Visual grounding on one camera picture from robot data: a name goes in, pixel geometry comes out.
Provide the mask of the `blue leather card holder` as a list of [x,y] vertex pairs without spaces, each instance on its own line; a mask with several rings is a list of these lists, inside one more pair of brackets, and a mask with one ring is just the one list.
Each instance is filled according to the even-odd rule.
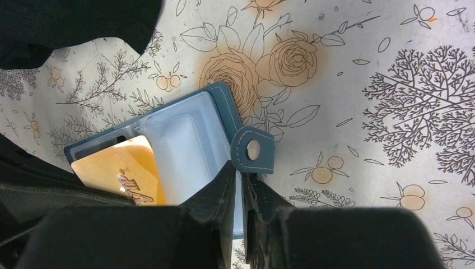
[[176,206],[211,182],[230,161],[236,169],[235,239],[244,237],[241,176],[274,172],[274,137],[245,126],[230,89],[216,82],[67,146],[70,165],[81,158],[144,135],[153,150],[166,204]]

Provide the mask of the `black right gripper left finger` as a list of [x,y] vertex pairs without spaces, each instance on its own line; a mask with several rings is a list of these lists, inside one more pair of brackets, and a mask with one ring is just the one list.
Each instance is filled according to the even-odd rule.
[[17,268],[229,268],[236,170],[178,206],[71,207],[34,229]]

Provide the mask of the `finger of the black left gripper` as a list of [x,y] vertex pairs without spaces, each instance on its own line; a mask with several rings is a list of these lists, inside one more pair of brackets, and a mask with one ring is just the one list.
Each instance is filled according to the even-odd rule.
[[79,178],[1,135],[1,256],[18,257],[49,213],[75,206],[130,206],[129,198],[85,187]]

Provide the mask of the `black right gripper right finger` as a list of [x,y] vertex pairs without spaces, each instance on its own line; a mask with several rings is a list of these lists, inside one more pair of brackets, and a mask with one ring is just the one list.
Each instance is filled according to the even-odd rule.
[[419,218],[377,207],[298,208],[258,174],[241,176],[251,268],[443,268]]

